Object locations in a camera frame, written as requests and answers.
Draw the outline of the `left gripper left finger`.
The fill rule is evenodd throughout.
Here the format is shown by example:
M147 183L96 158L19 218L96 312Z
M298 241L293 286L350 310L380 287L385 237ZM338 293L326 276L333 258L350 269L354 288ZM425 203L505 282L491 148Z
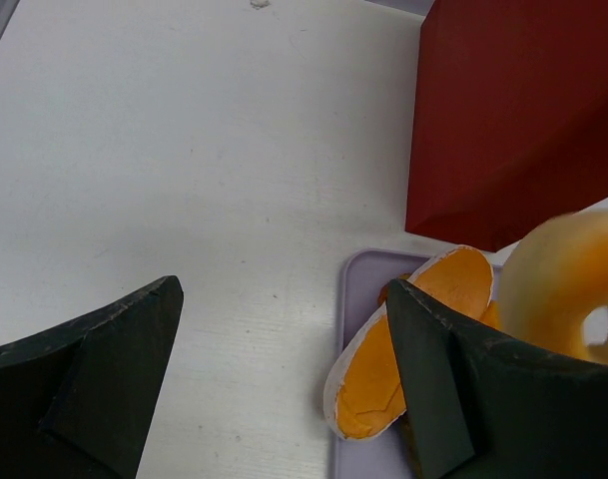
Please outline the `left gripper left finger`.
M0 478L134 478L184 293L163 276L0 345Z

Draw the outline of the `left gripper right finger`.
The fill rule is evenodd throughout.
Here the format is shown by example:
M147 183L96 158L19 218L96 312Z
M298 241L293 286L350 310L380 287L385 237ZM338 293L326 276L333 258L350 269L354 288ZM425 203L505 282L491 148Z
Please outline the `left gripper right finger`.
M608 478L608 366L488 327L395 279L387 318L424 478Z

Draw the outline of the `long oval orange bread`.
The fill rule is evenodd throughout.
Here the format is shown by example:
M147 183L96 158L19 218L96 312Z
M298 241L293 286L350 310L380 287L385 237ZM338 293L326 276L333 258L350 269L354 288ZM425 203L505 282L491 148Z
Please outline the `long oval orange bread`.
M493 267L478 249L459 245L435 256L408 281L446 306L479 321L492 296ZM387 320L386 305L359 331L361 339L339 375L333 423L346 439L372 437L388 428L406 411Z

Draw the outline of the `ring donut bread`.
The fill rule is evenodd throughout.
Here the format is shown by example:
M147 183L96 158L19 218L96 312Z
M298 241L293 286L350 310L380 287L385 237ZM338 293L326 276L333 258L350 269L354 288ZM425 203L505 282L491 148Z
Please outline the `ring donut bread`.
M584 343L583 323L608 308L608 210L553 218L506 260L497 293L501 330L581 360L608 365L608 337Z

